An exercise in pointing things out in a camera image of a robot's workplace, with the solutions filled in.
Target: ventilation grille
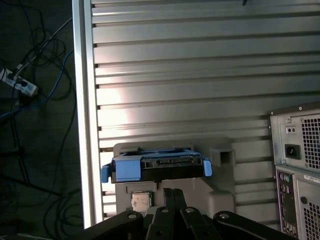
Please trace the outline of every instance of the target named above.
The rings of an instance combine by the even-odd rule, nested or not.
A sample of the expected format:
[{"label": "ventilation grille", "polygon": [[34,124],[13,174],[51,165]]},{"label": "ventilation grille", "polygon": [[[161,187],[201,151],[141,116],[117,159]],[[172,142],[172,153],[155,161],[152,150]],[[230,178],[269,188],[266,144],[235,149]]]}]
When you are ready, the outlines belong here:
[{"label": "ventilation grille", "polygon": [[309,202],[309,209],[304,209],[305,234],[307,240],[320,239],[320,209]]},{"label": "ventilation grille", "polygon": [[320,170],[320,118],[305,119],[302,124],[302,136],[305,162],[310,168]]}]

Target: power socket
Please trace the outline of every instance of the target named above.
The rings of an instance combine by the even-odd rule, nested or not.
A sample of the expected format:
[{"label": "power socket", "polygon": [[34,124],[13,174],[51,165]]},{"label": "power socket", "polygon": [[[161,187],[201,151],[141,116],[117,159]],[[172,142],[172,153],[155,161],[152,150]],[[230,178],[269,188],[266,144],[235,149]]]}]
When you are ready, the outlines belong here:
[{"label": "power socket", "polygon": [[13,80],[9,79],[8,77],[10,74],[12,74],[12,71],[8,69],[3,69],[0,73],[0,78],[2,78],[3,76],[2,81],[10,85],[11,87],[14,87],[14,85],[17,82],[17,79],[19,80],[19,82],[24,82],[24,84],[16,84],[14,88],[21,91],[23,94],[28,95],[29,97],[32,97],[38,93],[39,88],[36,85],[21,77],[17,78],[16,76],[14,76]]}]

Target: dark floor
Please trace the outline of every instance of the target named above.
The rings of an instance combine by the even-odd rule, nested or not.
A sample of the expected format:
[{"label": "dark floor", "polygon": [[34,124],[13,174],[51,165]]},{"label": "dark floor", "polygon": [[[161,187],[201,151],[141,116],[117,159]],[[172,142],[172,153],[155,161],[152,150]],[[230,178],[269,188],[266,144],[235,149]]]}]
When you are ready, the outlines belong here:
[{"label": "dark floor", "polygon": [[[6,0],[13,4],[19,4],[18,0]],[[21,0],[22,4],[36,7],[41,10],[45,27],[51,32],[55,32],[67,19],[72,16],[71,0]],[[40,27],[40,18],[33,9],[27,9],[32,27]],[[20,6],[11,6],[0,1],[0,58],[6,62],[6,67],[13,70],[20,63],[23,56],[32,48],[30,41],[30,29],[24,12]],[[58,35],[66,45],[66,52],[73,50],[73,28],[69,23]],[[66,68],[75,84],[74,56],[72,55]],[[53,88],[60,69],[54,65],[38,67],[36,72],[36,84],[42,89],[44,94],[48,94]],[[22,74],[26,80],[31,81],[31,69],[28,68]],[[68,89],[68,80],[62,77],[53,97],[63,95]],[[0,115],[10,110],[12,88],[0,82]],[[70,124],[75,98],[70,94],[61,101],[50,100],[46,104],[21,111],[16,117],[17,129],[20,144],[25,149],[24,160],[30,181],[42,188],[51,189],[54,182],[55,166],[58,159],[59,149],[63,137]],[[0,153],[14,148],[10,124],[0,128]],[[56,176],[54,190],[61,193],[79,189],[81,187],[80,160],[78,145],[78,125],[77,115],[66,138],[59,168]],[[1,157],[0,169],[4,175],[22,180],[18,158]],[[2,180],[1,184],[10,184]],[[17,218],[24,221],[19,232],[36,235],[40,237],[52,238],[45,231],[43,219],[48,207],[58,198],[51,195],[49,200],[42,205],[33,207],[23,207],[25,205],[36,205],[43,202],[48,193],[34,190],[20,184],[10,184],[14,194],[11,196],[10,207],[1,209],[0,220]],[[81,194],[76,193],[67,202],[71,206],[67,214],[82,216]],[[53,206],[48,214],[46,225],[53,236],[59,238],[55,229],[56,207]],[[71,217],[73,223],[79,223],[79,219]],[[61,238],[65,237],[61,228],[57,224],[57,232]],[[66,232],[75,233],[81,227],[67,226]]]}]

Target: power supply vent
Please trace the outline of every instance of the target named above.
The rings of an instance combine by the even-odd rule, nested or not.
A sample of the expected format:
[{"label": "power supply vent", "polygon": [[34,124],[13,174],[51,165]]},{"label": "power supply vent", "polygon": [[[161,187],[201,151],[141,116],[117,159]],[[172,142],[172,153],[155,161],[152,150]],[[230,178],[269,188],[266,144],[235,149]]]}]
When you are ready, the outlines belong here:
[{"label": "power supply vent", "polygon": [[310,168],[320,170],[320,118],[304,119],[302,137],[305,162]]}]

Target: metal wall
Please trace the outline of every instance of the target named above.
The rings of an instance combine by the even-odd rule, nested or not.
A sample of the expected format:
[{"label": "metal wall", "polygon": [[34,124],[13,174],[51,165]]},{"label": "metal wall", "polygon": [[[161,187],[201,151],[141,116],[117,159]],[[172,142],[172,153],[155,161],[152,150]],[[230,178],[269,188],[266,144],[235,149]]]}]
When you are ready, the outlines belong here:
[{"label": "metal wall", "polygon": [[[79,112],[90,120],[91,152],[81,161],[90,166],[88,177],[82,177],[92,188],[87,191],[94,202],[91,223],[102,220],[97,145],[112,151],[117,143],[227,136],[237,162],[237,213],[276,228],[267,111],[320,100],[319,2],[92,4],[84,1],[87,48],[82,51],[90,114]],[[102,163],[111,157],[112,152],[100,154]],[[102,188],[109,191],[103,197],[109,217],[115,211],[114,188]]]}]

